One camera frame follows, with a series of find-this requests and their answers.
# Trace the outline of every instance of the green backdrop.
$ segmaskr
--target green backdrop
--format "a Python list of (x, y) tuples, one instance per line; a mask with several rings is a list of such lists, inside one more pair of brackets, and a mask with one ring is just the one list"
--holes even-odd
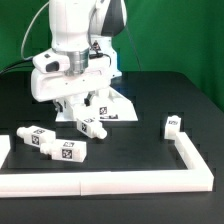
[[(0, 0), (0, 69), (20, 59), (32, 17), (47, 0)], [(224, 0), (125, 0), (128, 26), (144, 71), (184, 73), (224, 111)], [(25, 55), (49, 48), (47, 10)], [(138, 71), (126, 31), (113, 39), (122, 71)]]

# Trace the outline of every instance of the black table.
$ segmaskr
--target black table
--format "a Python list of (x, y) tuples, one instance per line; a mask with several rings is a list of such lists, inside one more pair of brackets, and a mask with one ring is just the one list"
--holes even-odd
[[(224, 116), (184, 75), (128, 72), (112, 86), (135, 105), (138, 122), (104, 122), (108, 136), (88, 139), (74, 122), (55, 123), (52, 102), (31, 96), (30, 73), (0, 78), (0, 135), (11, 151), (0, 173), (185, 169), (173, 142), (163, 139), (168, 116), (185, 131), (215, 176), (213, 192), (0, 199), (0, 223), (223, 223)], [(83, 140), (84, 163), (52, 161), (16, 136), (19, 127), (55, 130), (57, 138)]]

